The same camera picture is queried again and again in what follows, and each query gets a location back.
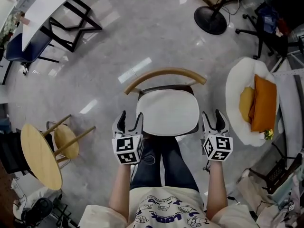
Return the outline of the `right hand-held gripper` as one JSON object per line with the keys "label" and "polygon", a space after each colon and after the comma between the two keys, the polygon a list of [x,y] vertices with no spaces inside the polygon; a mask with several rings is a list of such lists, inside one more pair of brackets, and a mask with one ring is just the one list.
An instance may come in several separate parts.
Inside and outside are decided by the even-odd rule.
{"label": "right hand-held gripper", "polygon": [[224,162],[233,152],[233,138],[229,136],[230,125],[225,115],[218,109],[215,110],[215,115],[216,129],[211,126],[207,114],[202,112],[203,155],[209,161]]}

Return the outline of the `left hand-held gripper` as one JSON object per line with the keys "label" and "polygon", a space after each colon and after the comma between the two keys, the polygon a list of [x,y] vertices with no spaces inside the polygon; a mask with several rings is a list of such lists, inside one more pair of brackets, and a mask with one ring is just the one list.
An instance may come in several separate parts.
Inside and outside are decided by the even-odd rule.
{"label": "left hand-held gripper", "polygon": [[137,164],[141,160],[143,152],[142,131],[143,131],[143,113],[137,116],[135,126],[129,130],[130,135],[125,134],[126,111],[123,110],[115,119],[112,125],[112,146],[114,154],[121,165]]}

